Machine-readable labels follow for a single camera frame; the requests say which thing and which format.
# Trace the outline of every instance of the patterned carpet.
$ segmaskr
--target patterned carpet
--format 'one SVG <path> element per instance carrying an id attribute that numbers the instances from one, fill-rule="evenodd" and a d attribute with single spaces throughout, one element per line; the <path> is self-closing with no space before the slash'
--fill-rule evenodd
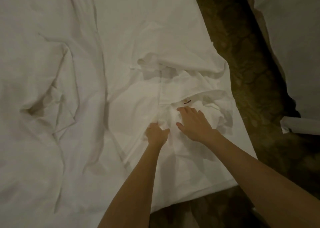
<path id="1" fill-rule="evenodd" d="M 197 0 L 211 40 L 230 66 L 231 87 L 257 157 L 320 198 L 320 136 L 282 134 L 297 116 L 246 0 Z M 150 216 L 150 228 L 260 227 L 240 187 L 172 205 Z"/>

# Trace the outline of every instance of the right hand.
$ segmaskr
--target right hand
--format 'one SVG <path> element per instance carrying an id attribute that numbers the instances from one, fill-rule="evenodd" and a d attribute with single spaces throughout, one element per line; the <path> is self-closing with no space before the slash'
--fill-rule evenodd
<path id="1" fill-rule="evenodd" d="M 190 107 L 177 108 L 177 110 L 181 113 L 183 125 L 181 123 L 176 125 L 189 139 L 206 144 L 213 138 L 212 135 L 217 130 L 212 129 L 203 112 Z"/>

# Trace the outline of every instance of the bed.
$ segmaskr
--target bed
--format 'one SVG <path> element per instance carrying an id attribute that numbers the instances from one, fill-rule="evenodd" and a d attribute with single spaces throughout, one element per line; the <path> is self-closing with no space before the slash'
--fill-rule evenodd
<path id="1" fill-rule="evenodd" d="M 96 227 L 139 161 L 150 122 L 171 129 L 152 212 L 237 185 L 178 131 L 180 106 L 256 157 L 195 0 L 1 0 L 0 219 Z"/>
<path id="2" fill-rule="evenodd" d="M 320 135 L 320 0 L 248 0 L 273 59 L 296 103 L 284 133 Z"/>

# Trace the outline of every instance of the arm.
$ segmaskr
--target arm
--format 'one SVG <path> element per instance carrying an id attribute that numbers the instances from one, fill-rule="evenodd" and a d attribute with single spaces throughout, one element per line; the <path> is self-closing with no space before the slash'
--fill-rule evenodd
<path id="1" fill-rule="evenodd" d="M 319 200 L 212 129 L 201 111 L 178 111 L 178 128 L 219 158 L 271 227 L 320 227 Z"/>
<path id="2" fill-rule="evenodd" d="M 156 164 L 169 132 L 169 129 L 161 130 L 158 124 L 150 124 L 147 128 L 146 136 L 149 145 L 113 198 L 98 228 L 147 228 L 149 226 Z"/>

